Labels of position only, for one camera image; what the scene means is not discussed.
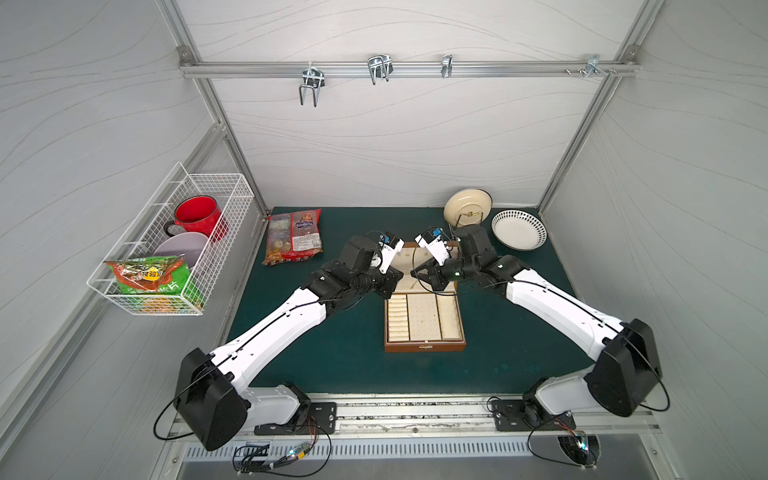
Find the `metal double hook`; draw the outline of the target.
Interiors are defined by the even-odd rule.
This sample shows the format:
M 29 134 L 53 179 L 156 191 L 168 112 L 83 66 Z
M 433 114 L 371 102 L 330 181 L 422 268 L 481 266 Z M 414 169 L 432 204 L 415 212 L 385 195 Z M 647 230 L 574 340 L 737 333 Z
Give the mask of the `metal double hook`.
M 302 84 L 298 87 L 300 104 L 304 105 L 307 96 L 311 95 L 312 105 L 317 107 L 320 92 L 324 86 L 325 74 L 314 66 L 309 66 L 302 72 Z

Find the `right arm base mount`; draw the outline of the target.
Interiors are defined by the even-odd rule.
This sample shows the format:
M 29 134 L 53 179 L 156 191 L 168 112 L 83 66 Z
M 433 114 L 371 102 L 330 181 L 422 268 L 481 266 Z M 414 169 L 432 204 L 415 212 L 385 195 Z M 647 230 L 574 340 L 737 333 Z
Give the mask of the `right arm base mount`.
M 485 409 L 491 414 L 495 429 L 499 432 L 576 430 L 572 414 L 548 413 L 535 399 L 536 389 L 543 383 L 544 378 L 537 381 L 520 399 L 489 397 Z

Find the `aluminium top rail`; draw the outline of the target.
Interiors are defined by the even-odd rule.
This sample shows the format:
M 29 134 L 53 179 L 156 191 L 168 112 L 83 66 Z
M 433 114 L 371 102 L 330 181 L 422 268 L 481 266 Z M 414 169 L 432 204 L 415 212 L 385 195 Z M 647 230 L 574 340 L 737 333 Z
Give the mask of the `aluminium top rail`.
M 582 68 L 588 59 L 575 61 L 460 61 L 453 58 L 452 76 L 459 78 L 581 78 L 567 76 L 564 69 Z M 390 79 L 443 79 L 442 59 L 432 61 L 392 60 L 394 71 Z M 613 77 L 631 77 L 642 69 L 638 63 L 600 60 L 602 67 L 619 72 Z M 302 78 L 302 72 L 314 66 L 331 79 L 370 79 L 367 62 L 203 62 L 182 65 L 184 77 L 190 79 L 292 79 Z

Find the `metal bracket hook right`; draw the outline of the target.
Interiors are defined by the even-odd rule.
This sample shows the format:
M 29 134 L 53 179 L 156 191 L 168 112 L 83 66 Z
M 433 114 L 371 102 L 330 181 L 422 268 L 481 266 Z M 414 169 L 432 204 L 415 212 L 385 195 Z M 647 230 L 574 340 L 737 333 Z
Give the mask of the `metal bracket hook right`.
M 614 68 L 602 67 L 600 65 L 599 55 L 590 57 L 582 68 L 576 70 L 564 69 L 563 73 L 567 76 L 580 76 L 584 79 L 590 77 L 609 78 L 619 74 L 619 72 Z

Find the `brown wooden jewelry box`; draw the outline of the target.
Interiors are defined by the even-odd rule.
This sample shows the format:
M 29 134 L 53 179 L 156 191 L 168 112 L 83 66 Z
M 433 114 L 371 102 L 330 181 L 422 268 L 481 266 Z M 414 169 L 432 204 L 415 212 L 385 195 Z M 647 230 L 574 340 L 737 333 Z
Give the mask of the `brown wooden jewelry box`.
M 436 292 L 428 282 L 410 275 L 430 258 L 414 242 L 407 242 L 394 257 L 392 266 L 403 278 L 385 302 L 384 349 L 388 353 L 460 352 L 466 348 L 457 283 L 450 282 L 445 290 Z

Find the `red candy bag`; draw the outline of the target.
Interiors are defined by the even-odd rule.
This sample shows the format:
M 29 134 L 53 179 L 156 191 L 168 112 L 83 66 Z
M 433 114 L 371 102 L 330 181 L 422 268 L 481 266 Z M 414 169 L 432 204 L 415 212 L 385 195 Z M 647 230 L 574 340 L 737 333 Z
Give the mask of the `red candy bag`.
M 267 226 L 263 265 L 302 262 L 323 251 L 319 232 L 321 209 L 272 215 Z

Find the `grey plate in basket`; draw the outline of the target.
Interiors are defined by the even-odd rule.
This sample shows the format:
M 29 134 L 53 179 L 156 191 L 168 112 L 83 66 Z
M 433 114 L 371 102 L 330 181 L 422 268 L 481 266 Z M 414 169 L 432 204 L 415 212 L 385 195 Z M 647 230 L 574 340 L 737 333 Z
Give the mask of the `grey plate in basket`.
M 203 249 L 208 243 L 208 237 L 198 232 L 185 232 L 167 239 L 153 252 L 154 256 L 178 256 L 183 257 L 186 264 L 192 269 L 198 262 Z

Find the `green snack bag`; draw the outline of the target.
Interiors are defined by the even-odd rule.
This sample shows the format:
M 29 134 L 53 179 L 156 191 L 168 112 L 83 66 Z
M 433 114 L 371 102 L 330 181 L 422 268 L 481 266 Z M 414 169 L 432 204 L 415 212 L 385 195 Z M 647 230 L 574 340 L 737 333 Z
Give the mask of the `green snack bag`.
M 154 256 L 105 261 L 114 276 L 109 295 L 135 314 L 196 315 L 205 298 L 185 257 Z

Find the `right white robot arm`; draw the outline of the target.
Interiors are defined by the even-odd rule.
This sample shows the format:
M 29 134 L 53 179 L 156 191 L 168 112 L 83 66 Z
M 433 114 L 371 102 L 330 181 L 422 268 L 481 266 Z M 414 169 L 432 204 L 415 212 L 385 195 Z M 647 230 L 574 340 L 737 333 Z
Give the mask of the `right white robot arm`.
M 435 291 L 454 281 L 475 281 L 535 314 L 593 362 L 590 367 L 535 383 L 524 394 L 520 408 L 530 425 L 596 407 L 629 417 L 663 384 L 655 336 L 648 324 L 640 319 L 622 321 L 592 308 L 518 258 L 499 255 L 480 225 L 460 227 L 456 235 L 456 258 L 451 257 L 441 229 L 426 229 L 417 235 L 417 245 L 431 257 L 412 269 L 412 277 Z

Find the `red enamel mug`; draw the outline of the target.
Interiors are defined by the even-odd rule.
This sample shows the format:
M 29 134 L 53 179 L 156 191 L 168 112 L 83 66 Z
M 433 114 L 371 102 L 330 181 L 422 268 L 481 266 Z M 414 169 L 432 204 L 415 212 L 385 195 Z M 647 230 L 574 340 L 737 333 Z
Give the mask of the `red enamel mug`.
M 163 231 L 168 237 L 175 236 L 170 231 L 172 227 L 203 234 L 211 241 L 223 240 L 229 233 L 229 224 L 217 200 L 207 195 L 183 200 L 175 208 L 172 219 L 163 225 Z

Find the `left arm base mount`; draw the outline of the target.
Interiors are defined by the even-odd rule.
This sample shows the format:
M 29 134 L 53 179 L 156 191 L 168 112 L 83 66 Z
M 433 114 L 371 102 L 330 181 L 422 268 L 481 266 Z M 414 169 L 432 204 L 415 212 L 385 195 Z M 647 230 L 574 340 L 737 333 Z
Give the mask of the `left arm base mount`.
M 254 428 L 257 436 L 308 435 L 311 427 L 333 434 L 336 429 L 337 407 L 335 402 L 314 402 L 299 407 L 294 416 L 283 425 L 264 424 Z

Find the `small metal hook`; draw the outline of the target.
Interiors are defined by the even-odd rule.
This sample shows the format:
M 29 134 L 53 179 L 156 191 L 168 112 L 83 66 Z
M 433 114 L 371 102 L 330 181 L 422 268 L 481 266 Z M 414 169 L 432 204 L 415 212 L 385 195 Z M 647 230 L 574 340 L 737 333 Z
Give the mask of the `small metal hook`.
M 450 54 L 446 54 L 443 56 L 441 61 L 441 77 L 443 79 L 448 79 L 452 76 L 452 69 L 453 69 L 453 56 Z

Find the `metal hook centre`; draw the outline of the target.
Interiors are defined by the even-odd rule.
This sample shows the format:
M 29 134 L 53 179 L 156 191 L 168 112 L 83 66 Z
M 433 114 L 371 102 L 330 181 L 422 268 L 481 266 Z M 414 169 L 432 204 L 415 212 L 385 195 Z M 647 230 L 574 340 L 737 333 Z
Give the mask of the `metal hook centre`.
M 387 54 L 370 57 L 367 60 L 367 67 L 373 85 L 376 85 L 379 79 L 388 82 L 394 71 L 392 58 Z

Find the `white bowl dotted rim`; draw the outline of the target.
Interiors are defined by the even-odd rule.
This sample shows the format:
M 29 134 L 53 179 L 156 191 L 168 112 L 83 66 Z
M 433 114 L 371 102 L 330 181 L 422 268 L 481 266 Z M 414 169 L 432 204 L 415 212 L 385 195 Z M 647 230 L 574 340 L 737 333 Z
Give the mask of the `white bowl dotted rim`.
M 548 238 L 544 224 L 536 216 L 523 210 L 505 210 L 497 213 L 492 219 L 491 228 L 499 242 L 519 251 L 538 249 Z

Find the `cream plate on stand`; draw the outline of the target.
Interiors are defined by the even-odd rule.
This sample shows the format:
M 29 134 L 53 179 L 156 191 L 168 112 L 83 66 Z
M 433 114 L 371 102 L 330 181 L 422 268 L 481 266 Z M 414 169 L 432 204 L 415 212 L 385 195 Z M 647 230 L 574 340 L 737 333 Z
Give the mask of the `cream plate on stand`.
M 454 228 L 483 223 L 493 205 L 491 195 L 482 189 L 463 189 L 445 204 L 444 220 Z

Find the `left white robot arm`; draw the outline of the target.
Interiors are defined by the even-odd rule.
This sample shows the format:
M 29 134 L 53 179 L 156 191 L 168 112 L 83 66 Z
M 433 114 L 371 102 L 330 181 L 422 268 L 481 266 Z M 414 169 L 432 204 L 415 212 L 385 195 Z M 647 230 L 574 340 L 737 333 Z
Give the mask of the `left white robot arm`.
M 171 402 L 208 451 L 245 426 L 296 425 L 311 404 L 295 386 L 252 390 L 251 382 L 283 350 L 334 313 L 374 293 L 389 299 L 402 279 L 392 262 L 403 239 L 354 236 L 338 258 L 313 271 L 273 312 L 239 337 L 206 353 L 196 348 L 181 361 Z

